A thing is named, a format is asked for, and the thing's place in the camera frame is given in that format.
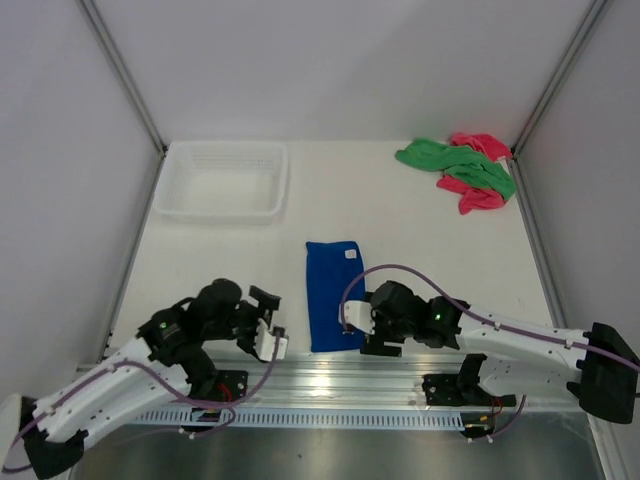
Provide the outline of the blue towel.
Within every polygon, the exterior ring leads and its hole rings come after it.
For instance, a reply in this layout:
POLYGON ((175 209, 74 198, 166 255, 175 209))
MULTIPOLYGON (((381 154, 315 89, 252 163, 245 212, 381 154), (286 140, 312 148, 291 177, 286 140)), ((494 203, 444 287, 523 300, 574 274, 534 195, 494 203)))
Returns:
POLYGON ((306 243, 306 293, 312 353, 358 350, 364 334, 345 333, 340 304, 350 282, 364 271, 355 241, 306 243))

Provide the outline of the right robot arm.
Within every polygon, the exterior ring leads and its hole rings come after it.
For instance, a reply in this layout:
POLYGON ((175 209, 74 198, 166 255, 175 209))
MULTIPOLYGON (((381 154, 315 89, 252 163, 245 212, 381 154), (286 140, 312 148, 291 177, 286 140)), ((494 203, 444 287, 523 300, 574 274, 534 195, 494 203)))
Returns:
POLYGON ((343 321, 362 331, 365 355, 399 357, 411 339, 432 349, 464 353, 456 389, 468 403, 520 395, 574 402, 611 423, 632 422, 639 358, 618 331, 526 326, 448 295, 425 300, 387 281, 342 308, 343 321))

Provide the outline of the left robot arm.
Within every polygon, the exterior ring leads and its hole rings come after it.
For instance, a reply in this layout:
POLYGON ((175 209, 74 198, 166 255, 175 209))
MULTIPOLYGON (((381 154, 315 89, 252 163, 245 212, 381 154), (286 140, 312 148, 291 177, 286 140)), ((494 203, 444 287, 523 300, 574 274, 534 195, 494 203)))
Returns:
POLYGON ((242 371, 218 369, 204 349, 211 341, 233 341, 269 369, 284 357, 288 338, 272 323, 277 295, 216 279, 196 296, 160 310, 135 336, 58 392, 23 397, 15 439, 28 469, 52 479, 120 426, 169 402, 201 411, 232 411, 265 384, 247 386, 242 371))

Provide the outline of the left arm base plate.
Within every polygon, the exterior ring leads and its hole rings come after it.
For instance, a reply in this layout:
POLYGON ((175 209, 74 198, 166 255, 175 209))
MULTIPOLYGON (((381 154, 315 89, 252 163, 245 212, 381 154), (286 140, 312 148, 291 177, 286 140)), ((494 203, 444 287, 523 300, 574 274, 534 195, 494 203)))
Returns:
POLYGON ((249 374, 245 370, 218 370, 215 378, 209 381, 201 399, 231 403, 246 395, 249 374))

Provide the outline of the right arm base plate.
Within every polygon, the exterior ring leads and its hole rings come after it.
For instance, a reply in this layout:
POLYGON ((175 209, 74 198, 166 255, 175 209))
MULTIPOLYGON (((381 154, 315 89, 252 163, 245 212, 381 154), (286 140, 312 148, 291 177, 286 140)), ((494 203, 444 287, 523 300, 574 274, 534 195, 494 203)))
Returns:
POLYGON ((430 406, 447 407, 515 407, 515 395, 491 396, 477 385, 458 381, 456 374, 426 374, 422 377, 422 390, 430 406))

